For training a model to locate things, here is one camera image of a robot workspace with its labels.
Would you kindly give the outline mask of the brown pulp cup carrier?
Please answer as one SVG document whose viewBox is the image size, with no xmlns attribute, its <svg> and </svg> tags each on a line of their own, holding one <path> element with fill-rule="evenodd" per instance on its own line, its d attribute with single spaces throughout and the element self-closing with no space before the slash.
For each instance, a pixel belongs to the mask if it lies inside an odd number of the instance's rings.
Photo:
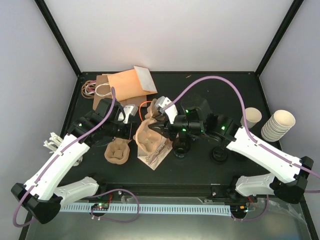
<svg viewBox="0 0 320 240">
<path fill-rule="evenodd" d="M 130 147 L 129 143 L 131 140 L 115 138 L 112 142 L 107 145 L 104 152 L 105 159 L 116 165 L 123 165 L 129 159 Z"/>
</svg>

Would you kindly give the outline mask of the separated brown cup carrier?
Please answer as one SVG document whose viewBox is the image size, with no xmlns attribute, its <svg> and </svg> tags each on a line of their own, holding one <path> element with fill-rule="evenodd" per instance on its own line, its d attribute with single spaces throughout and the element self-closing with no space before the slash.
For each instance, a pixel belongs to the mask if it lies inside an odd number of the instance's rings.
<svg viewBox="0 0 320 240">
<path fill-rule="evenodd" d="M 166 141 L 161 134 L 149 128 L 149 125 L 157 123 L 154 118 L 145 119 L 138 127 L 134 139 L 137 144 L 137 156 L 145 157 L 154 154 L 158 147 Z"/>
</svg>

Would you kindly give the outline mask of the black plastic cup lid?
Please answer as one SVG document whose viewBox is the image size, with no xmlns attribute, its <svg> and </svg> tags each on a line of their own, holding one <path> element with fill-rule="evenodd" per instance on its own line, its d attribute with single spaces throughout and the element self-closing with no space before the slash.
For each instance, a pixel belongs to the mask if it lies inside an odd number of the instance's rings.
<svg viewBox="0 0 320 240">
<path fill-rule="evenodd" d="M 212 162 L 214 162 L 217 165 L 222 165 L 228 159 L 228 152 L 225 148 L 216 146 L 210 151 L 209 156 Z"/>
</svg>

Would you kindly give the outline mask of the printed white paper bag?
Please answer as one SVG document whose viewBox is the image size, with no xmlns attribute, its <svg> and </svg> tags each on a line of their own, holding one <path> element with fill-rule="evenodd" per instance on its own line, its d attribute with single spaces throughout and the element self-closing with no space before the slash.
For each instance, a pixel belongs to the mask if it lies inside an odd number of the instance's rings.
<svg viewBox="0 0 320 240">
<path fill-rule="evenodd" d="M 145 102 L 146 104 L 149 103 L 146 108 L 147 113 L 145 116 L 139 114 L 141 124 L 134 135 L 137 145 L 137 158 L 153 171 L 172 150 L 172 142 L 168 138 L 149 128 L 149 125 L 157 122 L 156 117 L 160 116 L 160 112 L 155 107 L 156 101 L 154 98 Z"/>
</svg>

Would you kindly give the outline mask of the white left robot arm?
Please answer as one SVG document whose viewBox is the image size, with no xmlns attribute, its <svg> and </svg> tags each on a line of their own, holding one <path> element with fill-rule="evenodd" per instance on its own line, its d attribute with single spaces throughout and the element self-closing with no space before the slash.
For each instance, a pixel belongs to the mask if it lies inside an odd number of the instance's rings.
<svg viewBox="0 0 320 240">
<path fill-rule="evenodd" d="M 68 204 L 91 196 L 103 199 L 107 186 L 91 177 L 62 187 L 58 185 L 76 161 L 104 137 L 130 140 L 137 124 L 129 118 L 137 111 L 134 104 L 122 106 L 114 99 L 105 98 L 95 110 L 75 120 L 42 168 L 25 183 L 15 183 L 11 188 L 19 206 L 46 224 Z"/>
</svg>

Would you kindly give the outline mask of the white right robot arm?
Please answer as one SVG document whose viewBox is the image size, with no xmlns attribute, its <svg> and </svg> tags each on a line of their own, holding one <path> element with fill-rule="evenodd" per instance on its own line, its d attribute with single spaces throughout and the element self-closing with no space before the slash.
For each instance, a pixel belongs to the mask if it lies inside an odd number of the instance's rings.
<svg viewBox="0 0 320 240">
<path fill-rule="evenodd" d="M 268 170 L 263 175 L 234 176 L 226 190 L 230 200 L 238 202 L 253 195 L 273 195 L 297 204 L 307 192 L 314 163 L 311 158 L 289 155 L 254 136 L 244 125 L 239 126 L 227 116 L 213 114 L 208 102 L 199 96 L 183 103 L 183 114 L 164 96 L 155 106 L 165 118 L 154 130 L 172 141 L 177 157 L 183 158 L 190 151 L 192 141 L 204 138 L 215 144 L 210 153 L 215 161 L 224 162 L 228 152 L 234 152 Z"/>
</svg>

